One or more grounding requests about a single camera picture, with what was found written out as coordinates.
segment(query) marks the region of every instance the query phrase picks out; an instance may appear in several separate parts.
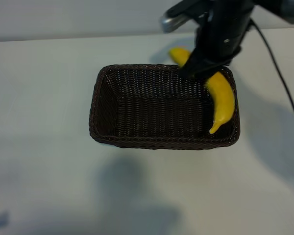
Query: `brown woven basket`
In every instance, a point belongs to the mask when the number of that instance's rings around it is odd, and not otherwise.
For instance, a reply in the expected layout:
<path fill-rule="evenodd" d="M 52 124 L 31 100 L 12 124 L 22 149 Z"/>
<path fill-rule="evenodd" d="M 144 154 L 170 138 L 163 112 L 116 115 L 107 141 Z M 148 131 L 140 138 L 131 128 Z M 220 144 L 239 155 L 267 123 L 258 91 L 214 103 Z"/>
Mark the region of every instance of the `brown woven basket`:
<path fill-rule="evenodd" d="M 232 72 L 233 118 L 213 135 L 214 104 L 204 79 L 181 79 L 176 65 L 111 65 L 97 78 L 89 117 L 92 138 L 122 148 L 211 149 L 233 145 L 240 119 Z"/>

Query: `table surface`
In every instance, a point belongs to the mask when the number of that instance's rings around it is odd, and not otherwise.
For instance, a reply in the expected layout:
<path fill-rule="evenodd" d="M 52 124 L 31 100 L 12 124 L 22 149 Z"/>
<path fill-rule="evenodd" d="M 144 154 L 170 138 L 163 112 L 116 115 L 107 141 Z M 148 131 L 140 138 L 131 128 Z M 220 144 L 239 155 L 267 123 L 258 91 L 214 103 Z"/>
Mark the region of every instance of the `table surface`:
<path fill-rule="evenodd" d="M 294 97 L 294 29 L 264 30 Z M 89 136 L 99 70 L 171 64 L 193 34 L 0 43 L 0 235 L 294 235 L 294 114 L 255 31 L 231 70 L 241 136 L 207 151 Z"/>

